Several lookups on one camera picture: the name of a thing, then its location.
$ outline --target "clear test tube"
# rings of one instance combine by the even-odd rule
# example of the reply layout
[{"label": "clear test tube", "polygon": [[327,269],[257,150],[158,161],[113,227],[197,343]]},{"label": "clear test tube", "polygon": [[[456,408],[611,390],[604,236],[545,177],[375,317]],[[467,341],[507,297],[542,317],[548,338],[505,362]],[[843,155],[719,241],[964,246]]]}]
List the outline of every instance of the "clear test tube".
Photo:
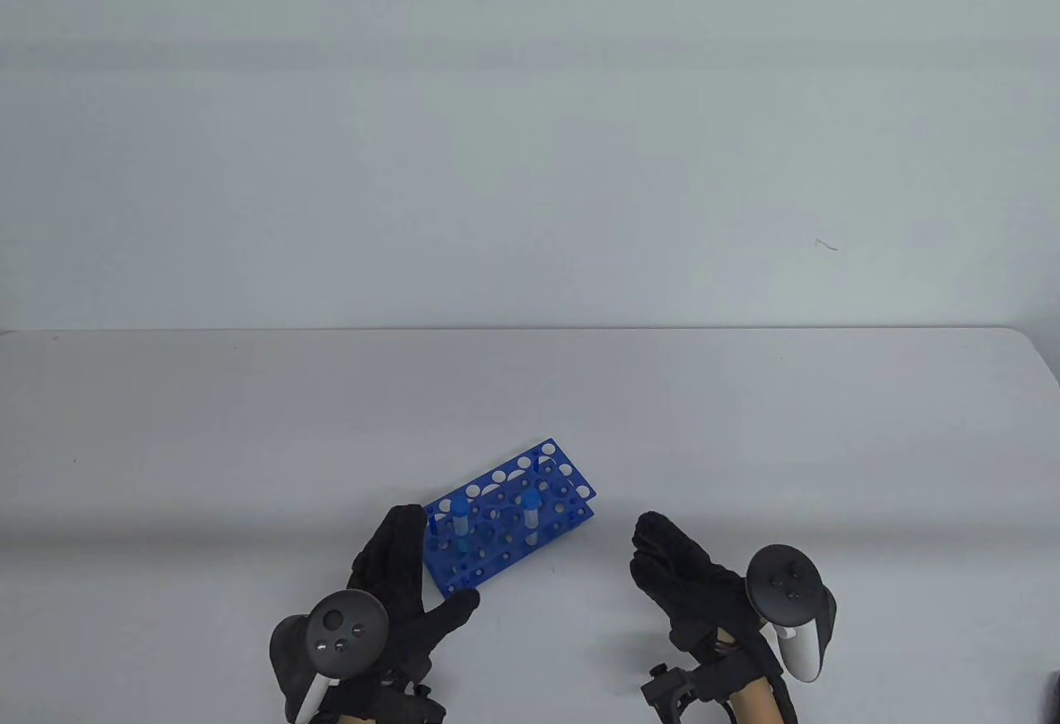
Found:
[{"label": "clear test tube", "polygon": [[454,498],[449,511],[453,513],[453,531],[458,536],[466,536],[469,531],[471,531],[471,525],[467,522],[467,515],[471,513],[471,504],[467,502],[467,498]]},{"label": "clear test tube", "polygon": [[528,530],[536,531],[537,525],[541,523],[541,516],[537,515],[537,510],[541,509],[541,495],[537,494],[536,490],[527,490],[523,493],[522,506],[523,525]]}]

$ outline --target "vr controller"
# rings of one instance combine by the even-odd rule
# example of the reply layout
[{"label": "vr controller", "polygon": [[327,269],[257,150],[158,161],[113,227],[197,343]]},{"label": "vr controller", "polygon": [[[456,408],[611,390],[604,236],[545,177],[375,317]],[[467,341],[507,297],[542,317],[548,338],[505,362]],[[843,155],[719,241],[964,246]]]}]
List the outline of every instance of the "vr controller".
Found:
[{"label": "vr controller", "polygon": [[813,562],[789,545],[770,545],[747,566],[747,599],[777,633],[791,675],[812,683],[825,665],[835,625],[835,598]]},{"label": "vr controller", "polygon": [[287,723],[308,724],[330,687],[375,663],[388,631],[383,604],[356,589],[329,595],[307,615],[280,622],[269,639],[269,658],[286,697]]},{"label": "vr controller", "polygon": [[[758,615],[777,634],[780,658],[792,676],[803,683],[814,682],[825,663],[825,650],[832,640],[835,625],[835,598],[820,580],[813,562],[789,545],[770,545],[755,553],[746,572],[747,600]],[[688,652],[706,633],[701,628],[683,625],[670,634],[678,649]],[[747,649],[713,664],[691,671],[668,669],[666,664],[652,668],[651,682],[640,687],[644,700],[658,713],[662,724],[677,724],[692,702],[721,701],[762,676],[763,658],[777,668],[771,678],[773,693],[785,724],[796,724],[795,708],[779,677],[779,666],[764,640],[764,655],[758,659]]]}]

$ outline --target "blue test tube cap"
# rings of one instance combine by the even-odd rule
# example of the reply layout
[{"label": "blue test tube cap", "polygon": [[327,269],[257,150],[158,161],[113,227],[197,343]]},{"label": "blue test tube cap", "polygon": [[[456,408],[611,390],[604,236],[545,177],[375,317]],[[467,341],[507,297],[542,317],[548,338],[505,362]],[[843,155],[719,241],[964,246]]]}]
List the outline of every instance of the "blue test tube cap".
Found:
[{"label": "blue test tube cap", "polygon": [[522,506],[524,510],[540,509],[541,495],[537,494],[537,490],[527,490],[524,492]]}]

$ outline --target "gloved hand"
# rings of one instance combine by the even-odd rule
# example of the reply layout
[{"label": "gloved hand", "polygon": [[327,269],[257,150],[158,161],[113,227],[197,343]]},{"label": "gloved hand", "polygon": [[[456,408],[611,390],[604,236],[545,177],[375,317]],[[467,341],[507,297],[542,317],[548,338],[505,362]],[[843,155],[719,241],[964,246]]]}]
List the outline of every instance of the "gloved hand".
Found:
[{"label": "gloved hand", "polygon": [[[701,668],[713,669],[700,673],[705,684],[716,684],[697,687],[697,693],[707,694],[700,699],[724,704],[727,694],[743,687],[741,683],[766,677],[783,720],[797,724],[781,678],[783,670],[761,634],[763,623],[747,599],[744,579],[713,563],[699,544],[658,512],[640,515],[633,546],[630,573],[637,587],[670,617],[670,640],[700,660]],[[735,643],[720,639],[719,630]],[[735,650],[742,654],[735,655]]]},{"label": "gloved hand", "polygon": [[[479,596],[475,589],[461,589],[424,613],[426,527],[427,515],[420,506],[394,507],[354,559],[347,588],[367,591],[383,603],[389,618],[387,641],[367,671],[329,689],[314,724],[333,722],[339,716],[371,719],[378,724],[440,722],[444,717],[445,709],[427,699],[418,684],[430,670],[431,650],[467,621],[478,607]],[[288,695],[282,676],[284,656],[271,657],[280,687]],[[416,695],[404,693],[409,684],[418,686]]]},{"label": "gloved hand", "polygon": [[[704,663],[718,643],[719,628],[741,646],[761,638],[762,621],[747,600],[743,578],[714,564],[666,516],[641,514],[633,546],[633,582],[670,617],[674,636],[683,642],[676,644],[679,649]],[[690,643],[692,633],[701,638]]]}]

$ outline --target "white backdrop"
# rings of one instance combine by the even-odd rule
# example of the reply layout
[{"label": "white backdrop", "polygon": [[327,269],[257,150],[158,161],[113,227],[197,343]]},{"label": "white backdrop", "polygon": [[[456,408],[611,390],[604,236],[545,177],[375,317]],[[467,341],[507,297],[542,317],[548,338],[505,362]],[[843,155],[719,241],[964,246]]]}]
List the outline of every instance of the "white backdrop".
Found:
[{"label": "white backdrop", "polygon": [[1005,323],[1056,369],[1058,2],[0,0],[0,329]]}]

